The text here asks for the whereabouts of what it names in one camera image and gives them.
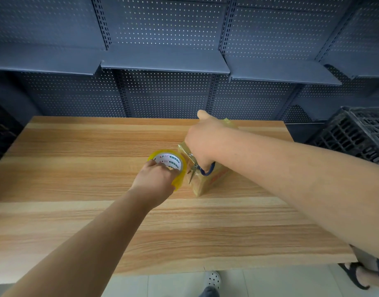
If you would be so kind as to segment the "person's right hand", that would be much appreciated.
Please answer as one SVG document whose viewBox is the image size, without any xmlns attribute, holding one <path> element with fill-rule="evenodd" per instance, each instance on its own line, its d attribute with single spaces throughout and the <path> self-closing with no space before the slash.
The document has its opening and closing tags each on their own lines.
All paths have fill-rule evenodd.
<svg viewBox="0 0 379 297">
<path fill-rule="evenodd" d="M 215 124 L 199 124 L 188 130 L 185 143 L 197 160 L 198 165 L 207 172 L 214 161 L 227 154 L 227 134 L 230 128 L 215 118 Z"/>
</svg>

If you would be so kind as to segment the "person's left hand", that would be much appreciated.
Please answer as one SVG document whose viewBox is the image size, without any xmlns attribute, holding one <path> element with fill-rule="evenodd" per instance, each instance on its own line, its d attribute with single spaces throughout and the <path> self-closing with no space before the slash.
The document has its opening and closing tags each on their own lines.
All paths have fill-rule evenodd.
<svg viewBox="0 0 379 297">
<path fill-rule="evenodd" d="M 146 163 L 135 177 L 128 194 L 138 199 L 148 211 L 161 205 L 175 187 L 172 182 L 180 173 L 177 169 L 168 169 L 167 172 L 147 172 Z"/>
</svg>

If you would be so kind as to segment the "yellow packing tape roll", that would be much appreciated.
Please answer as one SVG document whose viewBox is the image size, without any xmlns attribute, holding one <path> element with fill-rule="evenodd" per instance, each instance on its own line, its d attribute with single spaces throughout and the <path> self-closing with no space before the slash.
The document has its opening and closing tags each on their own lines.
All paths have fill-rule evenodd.
<svg viewBox="0 0 379 297">
<path fill-rule="evenodd" d="M 183 183 L 187 173 L 187 162 L 184 157 L 178 152 L 170 149 L 156 150 L 147 160 L 154 160 L 157 164 L 164 164 L 168 169 L 177 169 L 180 173 L 175 177 L 172 186 L 177 191 Z"/>
</svg>

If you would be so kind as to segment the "blue handled scissors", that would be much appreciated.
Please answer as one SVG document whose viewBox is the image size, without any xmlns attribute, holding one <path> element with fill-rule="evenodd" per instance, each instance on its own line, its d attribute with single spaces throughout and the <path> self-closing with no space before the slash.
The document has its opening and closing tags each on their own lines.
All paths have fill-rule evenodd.
<svg viewBox="0 0 379 297">
<path fill-rule="evenodd" d="M 194 157 L 194 155 L 192 154 L 192 153 L 189 153 L 188 154 L 188 156 L 189 156 L 189 158 L 192 160 L 192 162 L 193 162 L 193 167 L 191 168 L 191 177 L 190 177 L 190 180 L 189 180 L 189 184 L 191 183 L 191 181 L 192 181 L 192 179 L 193 179 L 193 177 L 194 177 L 194 175 L 195 175 L 195 173 L 197 172 L 197 171 L 199 171 L 200 173 L 201 173 L 201 175 L 202 176 L 209 176 L 210 174 L 212 174 L 212 172 L 213 172 L 213 170 L 214 170 L 214 168 L 215 168 L 215 164 L 216 164 L 216 162 L 214 161 L 214 162 L 212 162 L 212 164 L 210 165 L 210 168 L 209 168 L 209 170 L 207 171 L 207 172 L 205 172 L 199 165 L 198 165 L 198 163 L 197 163 L 197 160 L 196 160 L 196 158 Z"/>
</svg>

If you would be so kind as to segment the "small brown cardboard box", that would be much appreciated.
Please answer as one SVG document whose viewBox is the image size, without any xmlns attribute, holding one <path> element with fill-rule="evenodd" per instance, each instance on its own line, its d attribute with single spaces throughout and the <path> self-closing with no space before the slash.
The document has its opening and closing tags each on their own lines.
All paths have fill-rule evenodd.
<svg viewBox="0 0 379 297">
<path fill-rule="evenodd" d="M 187 173 L 184 177 L 183 183 L 188 183 L 191 177 L 191 168 L 193 167 L 193 162 L 189 158 L 188 154 L 191 153 L 185 142 L 182 142 L 178 145 L 178 152 L 184 157 L 187 162 Z M 230 174 L 232 170 L 226 166 L 217 163 L 215 168 L 209 176 L 202 176 L 199 171 L 197 171 L 189 184 L 196 196 L 201 196 L 208 192 L 213 186 L 219 184 L 221 180 Z"/>
</svg>

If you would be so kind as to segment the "person's left forearm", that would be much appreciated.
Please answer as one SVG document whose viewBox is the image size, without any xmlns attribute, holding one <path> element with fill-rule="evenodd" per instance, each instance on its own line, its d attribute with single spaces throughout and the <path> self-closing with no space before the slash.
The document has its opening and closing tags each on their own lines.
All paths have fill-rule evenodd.
<svg viewBox="0 0 379 297">
<path fill-rule="evenodd" d="M 101 297 L 146 215 L 160 203 L 130 189 L 1 297 Z"/>
</svg>

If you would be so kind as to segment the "person's right forearm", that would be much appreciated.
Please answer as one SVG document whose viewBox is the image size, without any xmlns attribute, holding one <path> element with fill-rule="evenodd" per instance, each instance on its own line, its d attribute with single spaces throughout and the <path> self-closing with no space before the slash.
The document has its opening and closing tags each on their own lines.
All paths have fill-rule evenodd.
<svg viewBox="0 0 379 297">
<path fill-rule="evenodd" d="M 233 168 L 349 244 L 379 258 L 379 165 L 354 156 L 241 130 L 209 139 Z"/>
</svg>

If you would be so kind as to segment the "dark grey pegboard shelving unit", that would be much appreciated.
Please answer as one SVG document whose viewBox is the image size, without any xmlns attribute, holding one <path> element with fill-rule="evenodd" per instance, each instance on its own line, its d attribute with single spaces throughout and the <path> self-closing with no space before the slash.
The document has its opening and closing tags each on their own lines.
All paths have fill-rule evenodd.
<svg viewBox="0 0 379 297">
<path fill-rule="evenodd" d="M 314 60 L 379 52 L 379 0 L 0 0 L 0 43 L 105 50 L 172 45 L 248 58 Z M 379 106 L 379 78 L 341 85 L 232 80 L 230 74 L 108 69 L 94 75 L 0 70 L 0 102 L 36 114 L 320 123 L 343 106 Z"/>
</svg>

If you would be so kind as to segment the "dark grey metal shelf board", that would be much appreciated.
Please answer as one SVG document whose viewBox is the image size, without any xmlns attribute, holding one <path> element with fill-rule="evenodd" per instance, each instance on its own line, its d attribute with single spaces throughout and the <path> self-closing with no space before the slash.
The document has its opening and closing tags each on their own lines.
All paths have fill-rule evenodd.
<svg viewBox="0 0 379 297">
<path fill-rule="evenodd" d="M 102 68 L 228 75 L 218 50 L 172 45 L 112 45 L 104 52 Z"/>
<path fill-rule="evenodd" d="M 329 51 L 321 62 L 335 67 L 350 79 L 379 78 L 379 52 Z"/>
<path fill-rule="evenodd" d="M 94 75 L 106 54 L 98 49 L 0 43 L 0 70 Z"/>
<path fill-rule="evenodd" d="M 341 85 L 329 70 L 314 60 L 248 58 L 226 55 L 230 79 L 294 84 Z"/>
</svg>

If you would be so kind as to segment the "white perforated clog shoe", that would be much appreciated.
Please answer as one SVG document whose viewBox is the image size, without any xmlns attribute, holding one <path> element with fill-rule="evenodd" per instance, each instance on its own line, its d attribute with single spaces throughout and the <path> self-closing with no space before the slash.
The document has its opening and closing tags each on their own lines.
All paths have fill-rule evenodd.
<svg viewBox="0 0 379 297">
<path fill-rule="evenodd" d="M 214 288 L 219 291 L 222 284 L 219 273 L 215 270 L 205 272 L 204 285 L 205 288 Z"/>
</svg>

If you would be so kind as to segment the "black plastic lattice crate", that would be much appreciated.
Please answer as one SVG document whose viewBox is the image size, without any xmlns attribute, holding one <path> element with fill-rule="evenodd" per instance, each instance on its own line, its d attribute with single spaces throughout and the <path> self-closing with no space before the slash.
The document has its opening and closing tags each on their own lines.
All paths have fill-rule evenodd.
<svg viewBox="0 0 379 297">
<path fill-rule="evenodd" d="M 306 144 L 379 165 L 379 107 L 341 107 Z"/>
</svg>

